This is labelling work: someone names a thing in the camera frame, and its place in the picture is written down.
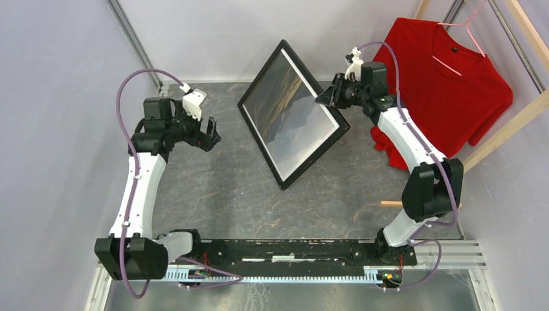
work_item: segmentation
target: pink clothes hanger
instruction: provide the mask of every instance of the pink clothes hanger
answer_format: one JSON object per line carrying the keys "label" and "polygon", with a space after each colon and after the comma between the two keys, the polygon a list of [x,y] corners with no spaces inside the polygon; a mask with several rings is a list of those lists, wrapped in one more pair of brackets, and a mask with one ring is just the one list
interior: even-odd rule
{"label": "pink clothes hanger", "polygon": [[[463,26],[465,26],[465,29],[467,30],[467,33],[469,34],[469,37],[471,37],[471,39],[473,40],[473,43],[476,45],[476,47],[477,47],[478,51],[481,53],[482,57],[486,57],[486,54],[484,54],[484,52],[482,51],[482,49],[480,48],[480,46],[476,42],[475,37],[473,37],[473,34],[469,30],[469,24],[471,23],[471,20],[473,19],[473,17],[476,16],[476,14],[480,10],[480,8],[482,8],[482,6],[484,5],[485,2],[486,2],[486,0],[482,0],[482,3],[478,6],[478,8],[476,8],[476,10],[471,14],[471,16],[469,16],[469,18],[463,24],[439,23],[439,25],[445,25],[445,26],[454,26],[454,27],[463,27]],[[439,60],[437,57],[435,57],[435,55],[433,55],[432,57],[434,58],[434,60],[441,63],[444,67],[450,69],[451,71],[456,73],[458,76],[462,75],[457,70],[455,70],[452,67],[450,67],[450,66],[446,65],[445,63],[443,63],[441,60]]]}

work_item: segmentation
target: picture frame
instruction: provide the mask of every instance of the picture frame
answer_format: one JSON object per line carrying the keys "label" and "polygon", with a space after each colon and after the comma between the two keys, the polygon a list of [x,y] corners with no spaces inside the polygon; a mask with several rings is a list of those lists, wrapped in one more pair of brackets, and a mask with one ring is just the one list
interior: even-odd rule
{"label": "picture frame", "polygon": [[317,104],[322,87],[282,40],[238,108],[282,190],[349,129],[339,110]]}

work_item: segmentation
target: red t-shirt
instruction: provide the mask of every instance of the red t-shirt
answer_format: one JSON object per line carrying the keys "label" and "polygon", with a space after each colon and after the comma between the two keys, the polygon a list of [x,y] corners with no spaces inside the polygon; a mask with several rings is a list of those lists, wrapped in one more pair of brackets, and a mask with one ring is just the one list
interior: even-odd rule
{"label": "red t-shirt", "polygon": [[[385,42],[395,52],[403,103],[418,128],[448,158],[469,142],[476,145],[511,106],[513,92],[488,56],[455,42],[436,21],[398,18]],[[459,76],[434,58],[452,67]],[[374,58],[387,66],[389,92],[395,94],[395,66],[386,47]],[[389,164],[407,170],[389,138],[377,126],[370,131]]]}

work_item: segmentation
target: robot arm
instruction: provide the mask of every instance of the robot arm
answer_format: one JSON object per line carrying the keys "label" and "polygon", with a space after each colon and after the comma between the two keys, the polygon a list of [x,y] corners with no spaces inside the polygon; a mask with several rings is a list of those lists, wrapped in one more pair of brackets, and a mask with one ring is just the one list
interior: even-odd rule
{"label": "robot arm", "polygon": [[[151,228],[158,184],[175,144],[184,141],[208,152],[221,141],[214,118],[209,118],[206,133],[200,130],[200,104],[206,94],[198,89],[193,90],[186,84],[181,89],[185,92],[182,100],[168,97],[147,98],[143,102],[145,118],[139,122],[131,137],[139,157],[140,175],[137,177],[139,181],[125,236],[125,265],[129,280],[162,279],[168,264],[191,252],[193,246],[194,236],[190,231],[172,231],[168,236],[154,241]],[[128,180],[117,218],[109,237],[98,238],[94,249],[115,280],[122,278],[118,249],[126,205],[135,178],[133,156],[130,156],[128,162]]]}
{"label": "robot arm", "polygon": [[358,49],[353,49],[346,59],[350,62],[347,72],[337,73],[331,86],[319,95],[317,102],[338,109],[362,107],[363,113],[393,142],[410,172],[401,197],[402,211],[391,224],[378,232],[375,240],[378,252],[385,254],[405,248],[421,226],[452,211],[440,170],[407,123],[420,134],[432,154],[442,163],[457,204],[461,195],[463,164],[458,159],[447,159],[437,150],[413,123],[406,108],[403,108],[403,113],[408,121],[402,119],[396,97],[388,94],[387,69],[383,63],[364,63],[360,60]]}

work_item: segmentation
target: black bracket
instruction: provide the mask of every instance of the black bracket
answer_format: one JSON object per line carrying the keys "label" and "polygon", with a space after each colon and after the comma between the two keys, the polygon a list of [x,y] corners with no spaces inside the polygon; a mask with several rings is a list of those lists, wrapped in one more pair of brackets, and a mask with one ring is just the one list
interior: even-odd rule
{"label": "black bracket", "polygon": [[137,152],[150,152],[154,156],[159,154],[167,162],[175,144],[181,141],[206,152],[221,141],[215,118],[210,117],[206,133],[201,132],[202,119],[196,120],[188,115],[183,109],[182,100],[147,98],[143,102],[143,110],[145,118],[139,121],[131,137]]}
{"label": "black bracket", "polygon": [[[159,280],[168,269],[168,250],[148,238],[126,238],[124,264],[128,280]],[[114,280],[122,280],[120,272],[120,239],[112,236],[95,240],[94,252]]]}
{"label": "black bracket", "polygon": [[[208,253],[211,266],[244,277],[363,276],[364,266],[399,266],[400,259],[406,266],[418,263],[410,246],[380,256],[375,243],[361,240],[214,239],[201,247],[186,257],[201,261]],[[281,256],[295,260],[277,259]]]}
{"label": "black bracket", "polygon": [[[442,162],[454,192],[456,204],[460,204],[464,167],[459,159]],[[422,163],[415,167],[402,192],[402,206],[411,219],[422,222],[432,217],[442,217],[452,211],[450,195],[435,164]]]}

